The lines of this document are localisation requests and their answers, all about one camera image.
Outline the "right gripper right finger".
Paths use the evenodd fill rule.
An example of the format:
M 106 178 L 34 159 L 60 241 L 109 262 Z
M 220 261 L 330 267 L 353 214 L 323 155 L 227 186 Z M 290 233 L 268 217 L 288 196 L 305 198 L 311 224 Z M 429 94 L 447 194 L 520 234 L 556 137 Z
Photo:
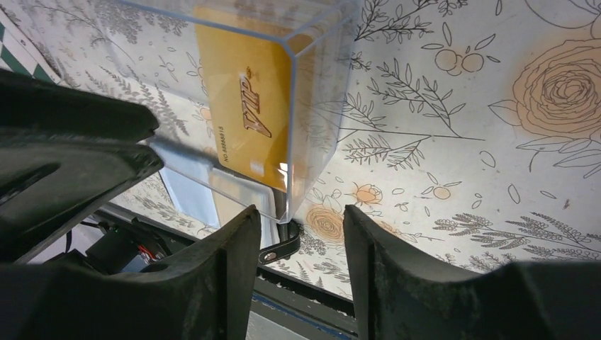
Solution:
M 360 339 L 599 339 L 600 263 L 532 262 L 478 274 L 377 225 L 343 218 Z

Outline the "clear plastic box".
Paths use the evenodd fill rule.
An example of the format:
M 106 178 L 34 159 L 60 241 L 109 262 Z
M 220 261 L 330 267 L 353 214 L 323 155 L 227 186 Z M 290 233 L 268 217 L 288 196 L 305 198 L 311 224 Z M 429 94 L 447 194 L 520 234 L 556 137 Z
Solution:
M 288 222 L 335 152 L 357 1 L 94 1 L 125 77 L 207 108 L 202 184 Z

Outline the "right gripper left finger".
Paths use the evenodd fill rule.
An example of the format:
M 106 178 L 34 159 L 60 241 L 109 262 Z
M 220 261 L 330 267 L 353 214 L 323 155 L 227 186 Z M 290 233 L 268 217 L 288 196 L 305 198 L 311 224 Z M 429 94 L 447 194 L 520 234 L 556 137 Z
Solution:
M 251 205 L 138 273 L 1 267 L 2 339 L 244 339 L 261 223 Z

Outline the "black leather card holder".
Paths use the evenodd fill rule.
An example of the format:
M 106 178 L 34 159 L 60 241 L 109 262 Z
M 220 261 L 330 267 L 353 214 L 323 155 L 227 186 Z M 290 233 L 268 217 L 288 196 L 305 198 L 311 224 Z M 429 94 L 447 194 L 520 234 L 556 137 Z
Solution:
M 191 177 L 185 177 L 212 191 L 220 227 L 245 208 L 244 204 L 233 200 L 233 197 L 242 199 L 243 203 L 255 205 L 263 213 L 275 211 L 273 191 L 253 181 L 236 177 L 219 169 L 194 170 Z M 279 225 L 275 220 L 264 215 L 260 217 L 260 222 L 262 236 L 259 262 L 261 264 L 270 264 L 284 259 L 298 250 L 298 230 L 293 229 L 292 226 Z

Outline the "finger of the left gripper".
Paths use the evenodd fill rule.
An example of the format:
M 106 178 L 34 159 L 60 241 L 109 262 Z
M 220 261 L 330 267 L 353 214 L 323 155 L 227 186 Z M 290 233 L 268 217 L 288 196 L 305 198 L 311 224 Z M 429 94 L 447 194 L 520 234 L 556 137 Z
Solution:
M 144 105 L 2 70 L 1 126 L 139 142 L 159 121 Z
M 1 141 L 1 261 L 17 261 L 162 166 L 135 143 Z

